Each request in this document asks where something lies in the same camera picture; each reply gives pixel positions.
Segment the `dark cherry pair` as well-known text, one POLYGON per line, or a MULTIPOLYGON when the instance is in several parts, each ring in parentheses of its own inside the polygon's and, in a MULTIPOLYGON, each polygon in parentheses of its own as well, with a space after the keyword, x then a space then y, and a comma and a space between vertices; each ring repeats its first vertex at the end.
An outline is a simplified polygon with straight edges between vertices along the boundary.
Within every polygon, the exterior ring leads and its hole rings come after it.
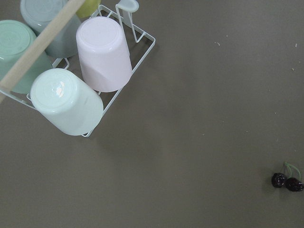
POLYGON ((272 186, 274 188, 285 187, 291 192, 303 191, 304 183, 299 169, 288 162, 284 162, 283 169, 288 171, 288 176, 281 172, 274 173, 271 177, 272 186))

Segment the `pink upturned cup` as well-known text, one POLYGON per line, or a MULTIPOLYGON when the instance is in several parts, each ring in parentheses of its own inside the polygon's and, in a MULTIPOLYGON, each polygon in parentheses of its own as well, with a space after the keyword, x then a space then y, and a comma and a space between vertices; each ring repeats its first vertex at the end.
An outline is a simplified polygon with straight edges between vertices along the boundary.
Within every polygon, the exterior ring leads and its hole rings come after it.
POLYGON ((121 26, 107 17, 85 20, 76 32, 84 81, 94 90, 113 92, 132 76, 130 53, 121 26))

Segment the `white upturned cup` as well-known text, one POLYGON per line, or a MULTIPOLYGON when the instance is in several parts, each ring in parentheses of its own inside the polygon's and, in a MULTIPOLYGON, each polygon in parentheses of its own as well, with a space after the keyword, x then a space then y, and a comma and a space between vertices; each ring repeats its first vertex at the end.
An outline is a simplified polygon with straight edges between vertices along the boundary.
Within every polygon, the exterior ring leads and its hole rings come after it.
POLYGON ((65 134, 78 136, 101 121, 101 97, 74 73, 53 68, 41 73, 30 91, 34 107, 65 134))

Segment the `yellow upturned cup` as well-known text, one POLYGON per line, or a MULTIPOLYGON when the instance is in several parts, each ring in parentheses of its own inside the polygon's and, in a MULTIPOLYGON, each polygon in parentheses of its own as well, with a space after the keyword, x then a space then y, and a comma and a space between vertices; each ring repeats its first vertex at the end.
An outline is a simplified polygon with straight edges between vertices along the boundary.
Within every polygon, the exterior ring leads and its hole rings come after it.
POLYGON ((84 4, 77 10, 76 15, 79 18, 91 16, 99 7, 101 0, 86 0, 84 4))

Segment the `mint upturned cup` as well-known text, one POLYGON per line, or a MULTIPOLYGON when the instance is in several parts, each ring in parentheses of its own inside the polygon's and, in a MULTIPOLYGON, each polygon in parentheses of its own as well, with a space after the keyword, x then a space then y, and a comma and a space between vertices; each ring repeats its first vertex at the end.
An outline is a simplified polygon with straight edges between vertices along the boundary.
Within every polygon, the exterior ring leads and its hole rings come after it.
MULTIPOLYGON (((2 79, 13 67, 36 39, 30 27, 16 20, 2 20, 0 22, 0 78, 2 79)), ((52 64, 45 52, 39 56, 22 79, 12 89, 19 94, 27 94, 35 79, 44 71, 52 68, 52 64)))

